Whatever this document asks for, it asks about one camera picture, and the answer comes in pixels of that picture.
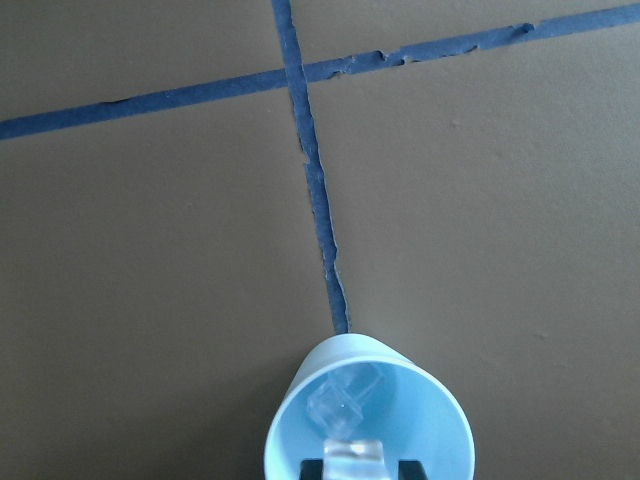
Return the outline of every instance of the plastic cup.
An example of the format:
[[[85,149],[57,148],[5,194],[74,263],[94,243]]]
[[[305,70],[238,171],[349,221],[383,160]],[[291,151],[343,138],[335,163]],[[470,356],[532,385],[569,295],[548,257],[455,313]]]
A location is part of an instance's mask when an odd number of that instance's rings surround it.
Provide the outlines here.
[[[309,418],[307,399],[329,371],[359,362],[375,363],[384,381],[353,438],[382,442],[392,478],[399,460],[419,460],[429,480],[471,480],[473,437],[453,395],[408,358],[355,333],[323,341],[302,362],[267,435],[266,480],[298,480],[303,460],[323,457],[325,434]]]

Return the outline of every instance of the white cup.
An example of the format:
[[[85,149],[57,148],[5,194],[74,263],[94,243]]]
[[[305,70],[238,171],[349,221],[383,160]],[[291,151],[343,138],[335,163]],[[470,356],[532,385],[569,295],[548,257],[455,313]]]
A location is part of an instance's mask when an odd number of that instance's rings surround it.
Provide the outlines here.
[[[298,480],[303,460],[323,457],[325,435],[309,418],[307,399],[329,371],[360,362],[375,363],[384,381],[354,438],[382,441],[392,478],[399,460],[419,460],[429,480],[471,480],[473,437],[453,395],[408,358],[356,333],[323,341],[302,362],[267,435],[266,480]]]

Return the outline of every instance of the cardboard surface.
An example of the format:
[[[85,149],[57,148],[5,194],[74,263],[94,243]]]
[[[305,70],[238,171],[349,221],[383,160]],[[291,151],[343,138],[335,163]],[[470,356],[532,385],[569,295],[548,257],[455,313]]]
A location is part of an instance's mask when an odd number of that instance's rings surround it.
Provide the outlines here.
[[[0,477],[261,478],[333,333],[287,92],[0,158]]]
[[[282,68],[258,0],[11,0],[0,44],[0,119]]]
[[[292,0],[305,62],[627,5],[624,0]]]
[[[310,86],[354,331],[452,390],[478,480],[640,474],[639,39]]]

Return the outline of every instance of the transparent object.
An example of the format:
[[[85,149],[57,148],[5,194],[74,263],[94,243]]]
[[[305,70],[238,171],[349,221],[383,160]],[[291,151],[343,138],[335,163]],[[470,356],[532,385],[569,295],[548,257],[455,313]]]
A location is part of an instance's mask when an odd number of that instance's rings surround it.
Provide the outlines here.
[[[364,421],[362,407],[382,382],[373,363],[354,363],[336,368],[307,399],[309,417],[325,436],[345,440]]]
[[[382,443],[325,440],[322,480],[391,480]]]

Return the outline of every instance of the blue tape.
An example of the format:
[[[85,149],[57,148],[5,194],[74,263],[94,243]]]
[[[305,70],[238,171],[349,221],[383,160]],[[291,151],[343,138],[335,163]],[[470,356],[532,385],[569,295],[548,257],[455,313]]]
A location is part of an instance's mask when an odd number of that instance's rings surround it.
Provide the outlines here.
[[[426,62],[474,50],[491,50],[517,43],[543,40],[575,33],[640,22],[640,3],[596,12],[544,20],[538,25],[520,23],[469,35],[417,43],[385,54],[380,50],[317,62],[305,66],[309,82],[328,80],[335,75],[371,72],[411,62]]]
[[[298,136],[302,150],[309,160],[305,164],[307,184],[316,222],[316,234],[322,250],[333,327],[337,334],[348,333],[351,330],[351,326],[347,302],[336,270],[338,248],[333,233],[331,209],[329,207],[329,198],[327,197],[324,169],[320,161],[316,127],[311,114],[302,54],[296,29],[293,25],[291,2],[290,0],[272,0],[272,5],[278,35],[280,36],[289,93],[293,101],[293,113],[298,127]]]
[[[0,140],[116,118],[185,107],[287,86],[284,70],[149,93],[117,102],[96,103],[0,122]]]

